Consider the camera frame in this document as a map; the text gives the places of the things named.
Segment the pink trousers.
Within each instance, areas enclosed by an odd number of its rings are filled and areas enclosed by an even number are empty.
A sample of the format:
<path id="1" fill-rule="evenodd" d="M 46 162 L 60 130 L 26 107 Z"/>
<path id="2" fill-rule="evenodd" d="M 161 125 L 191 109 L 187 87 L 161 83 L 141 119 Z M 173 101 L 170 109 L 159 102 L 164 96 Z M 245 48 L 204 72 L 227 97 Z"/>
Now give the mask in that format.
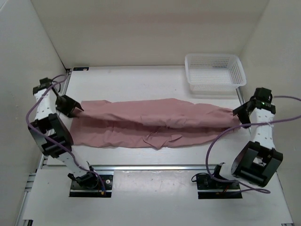
<path id="1" fill-rule="evenodd" d="M 240 124 L 232 110 L 175 98 L 109 102 L 83 101 L 70 134 L 89 147 L 176 148 L 201 145 Z"/>

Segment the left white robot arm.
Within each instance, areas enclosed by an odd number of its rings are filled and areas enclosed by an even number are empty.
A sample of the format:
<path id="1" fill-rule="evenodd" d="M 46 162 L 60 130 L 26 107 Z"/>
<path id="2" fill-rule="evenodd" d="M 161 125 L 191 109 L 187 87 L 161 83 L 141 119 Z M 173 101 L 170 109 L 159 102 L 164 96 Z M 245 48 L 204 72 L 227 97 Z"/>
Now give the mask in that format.
<path id="1" fill-rule="evenodd" d="M 41 152 L 63 163 L 70 170 L 68 177 L 80 187 L 96 187 L 99 177 L 93 167 L 72 149 L 71 134 L 59 117 L 60 113 L 68 118 L 75 117 L 74 111 L 83 111 L 80 103 L 67 95 L 59 95 L 50 81 L 34 87 L 33 95 L 37 100 L 33 107 L 36 115 L 33 122 L 29 122 L 29 116 L 26 116 L 26 121 Z"/>

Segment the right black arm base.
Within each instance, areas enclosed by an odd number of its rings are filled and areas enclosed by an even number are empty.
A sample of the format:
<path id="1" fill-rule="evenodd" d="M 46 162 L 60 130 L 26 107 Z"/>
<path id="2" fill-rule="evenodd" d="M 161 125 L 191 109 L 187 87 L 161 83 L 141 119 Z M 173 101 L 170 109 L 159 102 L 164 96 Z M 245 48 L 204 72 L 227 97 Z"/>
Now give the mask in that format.
<path id="1" fill-rule="evenodd" d="M 219 182 L 207 173 L 198 173 L 191 178 L 196 183 L 199 200 L 242 199 L 239 183 Z"/>

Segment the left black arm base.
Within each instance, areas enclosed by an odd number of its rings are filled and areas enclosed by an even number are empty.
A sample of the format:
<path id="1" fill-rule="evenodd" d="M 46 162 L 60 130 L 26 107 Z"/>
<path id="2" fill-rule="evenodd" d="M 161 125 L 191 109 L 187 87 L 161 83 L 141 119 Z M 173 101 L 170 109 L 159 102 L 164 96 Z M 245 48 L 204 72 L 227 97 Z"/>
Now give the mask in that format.
<path id="1" fill-rule="evenodd" d="M 113 174 L 101 174 L 101 180 L 94 174 L 87 173 L 87 176 L 75 178 L 69 173 L 68 178 L 71 179 L 69 191 L 70 197 L 80 198 L 111 198 L 113 187 Z"/>

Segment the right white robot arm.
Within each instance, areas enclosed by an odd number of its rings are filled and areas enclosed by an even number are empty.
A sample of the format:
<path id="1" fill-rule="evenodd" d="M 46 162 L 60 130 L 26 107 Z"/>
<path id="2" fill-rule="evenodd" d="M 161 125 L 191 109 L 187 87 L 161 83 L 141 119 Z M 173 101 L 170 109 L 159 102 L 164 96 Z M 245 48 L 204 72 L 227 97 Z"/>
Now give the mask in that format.
<path id="1" fill-rule="evenodd" d="M 283 160 L 283 154 L 276 151 L 270 124 L 276 107 L 270 100 L 253 99 L 232 112 L 241 124 L 267 123 L 251 127 L 251 139 L 235 158 L 230 171 L 235 178 L 265 187 Z"/>

